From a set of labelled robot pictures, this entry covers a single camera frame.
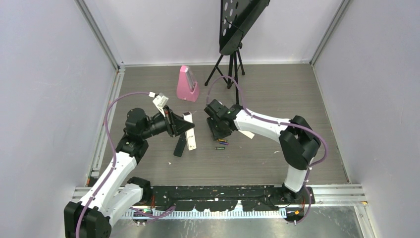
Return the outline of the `white remote control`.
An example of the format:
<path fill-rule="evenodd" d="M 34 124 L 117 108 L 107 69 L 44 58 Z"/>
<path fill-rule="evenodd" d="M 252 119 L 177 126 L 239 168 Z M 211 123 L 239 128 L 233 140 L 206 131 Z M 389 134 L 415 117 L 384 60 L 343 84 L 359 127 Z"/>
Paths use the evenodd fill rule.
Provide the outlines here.
<path fill-rule="evenodd" d="M 183 115 L 184 120 L 190 123 L 193 123 L 192 114 L 190 112 L 183 113 L 182 115 Z M 192 150 L 197 149 L 194 128 L 189 129 L 188 131 L 185 132 L 185 134 L 186 134 L 188 150 L 192 151 Z"/>

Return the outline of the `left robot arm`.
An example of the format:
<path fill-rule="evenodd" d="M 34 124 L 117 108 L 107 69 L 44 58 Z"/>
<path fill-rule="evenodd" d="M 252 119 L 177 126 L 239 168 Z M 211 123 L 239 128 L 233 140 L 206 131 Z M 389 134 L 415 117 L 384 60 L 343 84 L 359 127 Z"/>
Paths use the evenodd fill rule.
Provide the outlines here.
<path fill-rule="evenodd" d="M 194 126 L 168 106 L 153 117 L 141 108 L 131 109 L 127 113 L 124 135 L 113 150 L 110 164 L 78 202 L 70 201 L 65 206 L 65 237 L 108 238 L 116 222 L 134 204 L 147 205 L 152 198 L 148 180 L 132 177 L 122 191 L 118 189 L 145 155 L 148 138 L 164 132 L 171 137 L 179 136 Z"/>

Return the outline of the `white battery cover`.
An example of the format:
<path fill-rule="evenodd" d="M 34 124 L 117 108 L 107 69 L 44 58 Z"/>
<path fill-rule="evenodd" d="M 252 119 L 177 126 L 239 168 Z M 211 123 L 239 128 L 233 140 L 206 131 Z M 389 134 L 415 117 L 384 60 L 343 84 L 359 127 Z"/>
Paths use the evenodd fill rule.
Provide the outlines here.
<path fill-rule="evenodd" d="M 249 139 L 253 139 L 255 134 L 250 131 L 239 130 L 240 133 L 248 137 Z"/>

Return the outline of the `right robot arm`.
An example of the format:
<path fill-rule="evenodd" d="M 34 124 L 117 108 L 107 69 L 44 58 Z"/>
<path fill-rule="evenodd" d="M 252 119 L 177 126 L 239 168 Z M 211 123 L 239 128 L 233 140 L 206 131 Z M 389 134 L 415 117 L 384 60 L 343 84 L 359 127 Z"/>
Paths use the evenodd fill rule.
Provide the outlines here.
<path fill-rule="evenodd" d="M 269 138 L 281 147 L 288 164 L 283 183 L 283 198 L 288 203 L 296 203 L 303 196 L 302 188 L 313 158 L 322 140 L 301 116 L 280 119 L 253 112 L 243 106 L 224 106 L 218 100 L 206 104 L 204 111 L 214 139 L 223 139 L 234 131 L 247 131 Z"/>

